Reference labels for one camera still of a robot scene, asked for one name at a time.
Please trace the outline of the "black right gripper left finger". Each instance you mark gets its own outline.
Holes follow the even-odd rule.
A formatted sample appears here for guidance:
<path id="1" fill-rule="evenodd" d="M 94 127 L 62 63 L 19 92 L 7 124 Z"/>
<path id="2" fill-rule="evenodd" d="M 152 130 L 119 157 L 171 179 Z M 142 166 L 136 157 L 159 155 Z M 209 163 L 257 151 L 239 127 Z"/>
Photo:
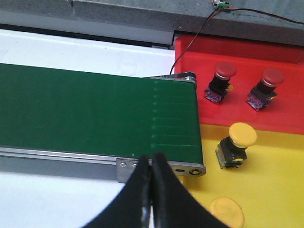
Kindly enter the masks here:
<path id="1" fill-rule="evenodd" d="M 84 227 L 148 228 L 151 212 L 150 180 L 149 158 L 143 155 L 114 200 Z"/>

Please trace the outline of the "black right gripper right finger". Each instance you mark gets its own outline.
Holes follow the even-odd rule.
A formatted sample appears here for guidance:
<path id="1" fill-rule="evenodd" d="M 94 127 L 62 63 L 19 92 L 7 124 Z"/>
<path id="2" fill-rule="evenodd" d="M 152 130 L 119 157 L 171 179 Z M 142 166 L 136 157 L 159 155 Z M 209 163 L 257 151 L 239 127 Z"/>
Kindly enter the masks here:
<path id="1" fill-rule="evenodd" d="M 164 154 L 152 157 L 152 203 L 156 228 L 226 228 L 181 184 Z"/>

